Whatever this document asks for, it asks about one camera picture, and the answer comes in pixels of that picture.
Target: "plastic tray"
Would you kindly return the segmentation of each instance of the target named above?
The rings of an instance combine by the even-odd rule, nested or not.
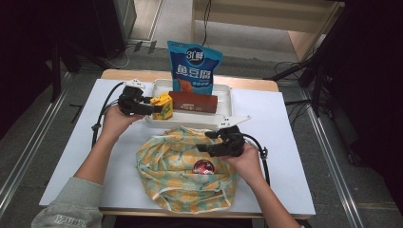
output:
[[[171,80],[156,80],[153,83],[151,96],[160,96],[164,92],[172,91]],[[227,117],[232,116],[231,87],[228,85],[214,84],[213,95],[218,96],[216,114],[174,110],[174,115],[169,120],[154,120],[152,116],[146,116],[145,120],[155,126],[163,128],[174,128],[178,126],[192,127],[198,129],[218,129]]]

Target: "yellow bottle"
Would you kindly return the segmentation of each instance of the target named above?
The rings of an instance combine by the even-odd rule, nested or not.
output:
[[[153,113],[154,120],[168,120],[174,114],[172,98],[168,93],[163,93],[159,97],[154,97],[150,100],[152,105],[158,105],[163,107],[161,113]]]

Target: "black equipment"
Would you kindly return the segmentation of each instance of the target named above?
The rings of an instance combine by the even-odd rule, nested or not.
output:
[[[261,161],[263,163],[264,175],[266,177],[267,184],[270,185],[269,178],[269,168],[267,167],[267,148],[261,148],[259,142],[250,135],[240,133],[240,129],[234,125],[227,128],[222,128],[219,131],[207,131],[204,133],[210,139],[221,138],[222,143],[206,145],[206,144],[196,144],[199,151],[207,152],[210,157],[221,157],[221,156],[234,156],[239,157],[243,153],[243,145],[245,144],[245,139],[243,137],[251,139],[256,148],[259,151]]]
[[[332,56],[332,52],[337,52],[343,47],[336,47],[337,39],[340,39],[340,33],[344,27],[348,26],[348,20],[353,14],[352,1],[345,1],[345,8],[338,16],[335,24],[330,29],[329,33],[326,35],[325,39],[321,45],[316,49],[315,54],[305,60],[302,63],[297,64],[273,77],[263,78],[263,80],[278,81],[285,78],[302,68],[302,75],[298,79],[298,84],[301,87],[307,87],[312,81],[315,81],[313,98],[312,98],[312,109],[314,110],[317,117],[319,117],[319,96],[320,90],[323,87],[325,75],[329,74],[331,71],[330,66],[335,63],[335,58]]]
[[[140,88],[126,86],[118,99],[118,106],[121,111],[125,115],[151,115],[152,113],[160,113],[163,111],[162,106],[148,105],[152,97],[143,97],[142,94],[143,91]]]
[[[239,157],[243,152],[243,144],[245,139],[240,134],[240,129],[235,125],[228,128],[220,129],[219,131],[207,131],[205,133],[210,139],[222,138],[220,144],[197,144],[199,151],[207,152],[210,157],[234,156]]]

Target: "white table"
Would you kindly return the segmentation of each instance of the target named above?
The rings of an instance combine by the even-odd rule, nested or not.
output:
[[[169,72],[107,70],[108,75],[136,76],[153,74],[169,75]],[[230,78],[237,86],[244,79]],[[40,205],[49,205],[59,194],[67,180],[86,158],[90,147],[92,130],[99,111],[110,89],[121,81],[100,79],[93,87],[86,106],[59,160]],[[261,81],[260,85],[273,82]],[[151,83],[145,83],[144,96],[150,94]],[[118,88],[110,101],[122,92]],[[268,166],[273,190],[286,209],[299,219],[315,214],[311,193],[302,168],[297,145],[288,122],[282,94],[279,92],[232,88],[233,113],[235,116],[252,116],[239,124],[240,131],[255,137],[268,148]],[[191,217],[174,214],[160,208],[144,192],[135,167],[136,151],[151,135],[161,135],[166,129],[150,127],[145,120],[131,125],[113,148],[106,171],[105,190],[100,205],[105,215],[139,215]],[[233,205],[226,211],[199,214],[198,217],[261,218],[262,214],[253,192],[244,180],[240,180]]]

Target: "person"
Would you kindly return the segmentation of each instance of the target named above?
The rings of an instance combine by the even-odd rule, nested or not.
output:
[[[57,198],[35,217],[31,227],[101,227],[103,215],[98,206],[112,148],[129,126],[143,117],[126,116],[118,106],[110,107],[98,141]],[[258,150],[248,143],[243,148],[239,157],[221,158],[234,165],[251,187],[268,227],[299,227],[266,183],[260,170]]]

